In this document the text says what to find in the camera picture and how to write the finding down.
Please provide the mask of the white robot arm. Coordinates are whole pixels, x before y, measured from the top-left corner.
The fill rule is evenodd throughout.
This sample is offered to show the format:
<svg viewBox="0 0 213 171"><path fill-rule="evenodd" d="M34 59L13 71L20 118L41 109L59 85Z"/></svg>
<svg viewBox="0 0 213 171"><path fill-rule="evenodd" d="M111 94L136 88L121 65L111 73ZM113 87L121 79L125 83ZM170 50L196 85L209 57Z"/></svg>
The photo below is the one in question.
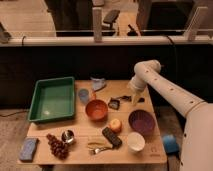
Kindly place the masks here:
<svg viewBox="0 0 213 171"><path fill-rule="evenodd" d="M185 119L179 171L213 171L213 103L162 77L157 60L138 62L129 82L133 94L150 85Z"/></svg>

